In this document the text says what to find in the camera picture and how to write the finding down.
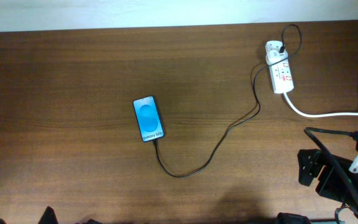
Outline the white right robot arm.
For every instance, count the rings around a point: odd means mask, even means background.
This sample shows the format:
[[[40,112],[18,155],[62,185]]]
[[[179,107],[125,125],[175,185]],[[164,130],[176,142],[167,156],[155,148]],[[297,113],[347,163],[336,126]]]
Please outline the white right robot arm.
[[[298,154],[298,163],[300,167],[298,181],[301,185],[309,187],[313,179],[317,178],[319,184],[316,187],[318,195],[341,202],[341,207],[335,210],[333,220],[310,220],[303,215],[292,213],[279,213],[274,223],[342,223],[339,219],[339,212],[345,208],[353,211],[358,219],[358,204],[352,198],[348,188],[343,183],[339,174],[335,171],[333,165],[319,149],[301,149]],[[358,193],[358,173],[349,171],[352,161],[343,157],[336,156],[335,159],[346,171],[349,180],[352,182]]]

